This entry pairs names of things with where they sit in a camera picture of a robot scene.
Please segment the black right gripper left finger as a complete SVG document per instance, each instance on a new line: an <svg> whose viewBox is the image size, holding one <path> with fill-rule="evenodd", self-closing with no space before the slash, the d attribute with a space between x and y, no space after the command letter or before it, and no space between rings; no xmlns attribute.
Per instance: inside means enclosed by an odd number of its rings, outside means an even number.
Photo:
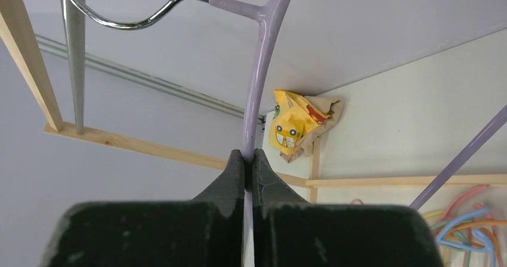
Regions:
<svg viewBox="0 0 507 267"><path fill-rule="evenodd" d="M75 204L57 223L41 266L242 266L243 157L188 201Z"/></svg>

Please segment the orange hanger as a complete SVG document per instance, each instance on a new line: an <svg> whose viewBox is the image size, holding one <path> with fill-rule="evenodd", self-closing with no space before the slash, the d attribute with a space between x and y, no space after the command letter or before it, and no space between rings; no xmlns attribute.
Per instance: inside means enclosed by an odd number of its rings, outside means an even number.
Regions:
<svg viewBox="0 0 507 267"><path fill-rule="evenodd" d="M506 226L505 220L496 219L486 219L479 221L466 219L465 221L459 223L451 221L438 234L437 242L449 246L460 247L469 250L472 253L487 254L491 266L503 266L503 264L506 263L506 260L502 255L502 248L498 233L499 228L504 226ZM445 240L444 235L449 231L462 231L465 235L467 235L467 231L471 231L472 245L469 247Z"/></svg>

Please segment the green hanger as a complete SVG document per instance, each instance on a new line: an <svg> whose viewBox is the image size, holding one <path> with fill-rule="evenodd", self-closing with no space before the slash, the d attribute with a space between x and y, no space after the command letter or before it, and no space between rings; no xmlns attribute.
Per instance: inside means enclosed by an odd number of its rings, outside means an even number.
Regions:
<svg viewBox="0 0 507 267"><path fill-rule="evenodd" d="M433 232L434 236L436 237L450 222L451 219L444 219L430 225L430 229ZM449 231L444 235L444 239L452 243L458 243L460 245L470 247L472 245L472 233L471 231L467 231L466 233L467 235L465 235L462 231L454 231L454 232ZM472 256L471 251L460 247L449 246L441 243L438 243L438 245L444 266L468 267L471 265L471 256ZM461 263L459 265L456 265L456 261L455 259L453 259L452 250L454 250L456 253L463 254L463 258L461 259Z"/></svg>

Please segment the purple hanger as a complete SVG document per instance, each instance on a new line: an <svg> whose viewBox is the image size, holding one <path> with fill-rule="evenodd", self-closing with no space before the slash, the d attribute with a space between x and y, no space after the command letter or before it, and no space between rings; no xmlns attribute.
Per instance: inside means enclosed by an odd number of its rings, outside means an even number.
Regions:
<svg viewBox="0 0 507 267"><path fill-rule="evenodd" d="M72 16L82 14L97 24L116 30L146 29L185 0L168 0L153 15L138 22L118 22L100 15L92 10L85 0L61 0L62 16L65 24L66 43L71 71L72 92L75 112L75 123L78 134L84 132L84 73L78 70L84 64L84 46L78 45L77 40L85 38L84 24L72 26ZM291 0L268 0L263 6L248 4L236 0L195 0L205 2L213 7L255 20L259 24L258 43L252 68L252 75L247 93L247 104L243 119L243 135L241 153L247 163L254 157L256 125L263 94L267 71L271 62L274 46Z"/></svg>

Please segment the blue hanger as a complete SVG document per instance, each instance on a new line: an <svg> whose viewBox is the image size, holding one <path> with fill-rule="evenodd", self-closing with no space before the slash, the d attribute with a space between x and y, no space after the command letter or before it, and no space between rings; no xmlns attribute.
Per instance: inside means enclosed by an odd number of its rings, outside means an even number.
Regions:
<svg viewBox="0 0 507 267"><path fill-rule="evenodd" d="M506 220L488 207L444 217L430 229L445 266L506 266Z"/></svg>

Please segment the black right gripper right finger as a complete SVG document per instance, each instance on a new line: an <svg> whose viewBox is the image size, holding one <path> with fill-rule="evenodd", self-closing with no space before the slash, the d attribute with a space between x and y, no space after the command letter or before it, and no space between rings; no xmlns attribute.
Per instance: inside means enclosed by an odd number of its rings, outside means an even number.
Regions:
<svg viewBox="0 0 507 267"><path fill-rule="evenodd" d="M442 266L427 223L400 205L310 204L252 160L256 266Z"/></svg>

